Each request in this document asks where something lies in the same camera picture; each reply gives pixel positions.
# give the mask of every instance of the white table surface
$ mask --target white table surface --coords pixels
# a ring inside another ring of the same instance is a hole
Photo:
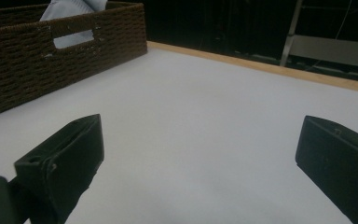
[[[0,175],[96,113],[105,159],[67,223],[350,223],[295,154],[306,115],[358,132],[358,91],[151,48],[0,114]]]

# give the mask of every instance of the wicker basket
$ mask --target wicker basket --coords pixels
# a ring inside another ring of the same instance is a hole
[[[0,112],[147,52],[143,4],[39,21],[47,6],[0,9]],[[54,38],[86,30],[93,40],[55,48]]]

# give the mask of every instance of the dark background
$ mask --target dark background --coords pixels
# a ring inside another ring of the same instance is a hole
[[[0,7],[49,3],[0,0]],[[143,0],[147,39],[278,64],[296,0]],[[296,33],[358,41],[358,0],[304,0]],[[314,65],[330,68],[323,70]],[[358,67],[289,58],[289,67],[358,80]]]

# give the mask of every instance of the white cloth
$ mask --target white cloth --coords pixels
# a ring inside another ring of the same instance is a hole
[[[105,10],[107,0],[51,0],[41,21],[49,21],[58,18],[72,17]],[[73,45],[93,40],[91,30],[66,35],[54,39],[57,49],[64,49]]]

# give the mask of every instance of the table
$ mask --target table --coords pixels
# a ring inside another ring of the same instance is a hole
[[[105,159],[67,223],[350,223],[295,153],[306,115],[358,132],[358,82],[148,44],[145,56],[0,114],[0,175],[99,113]]]

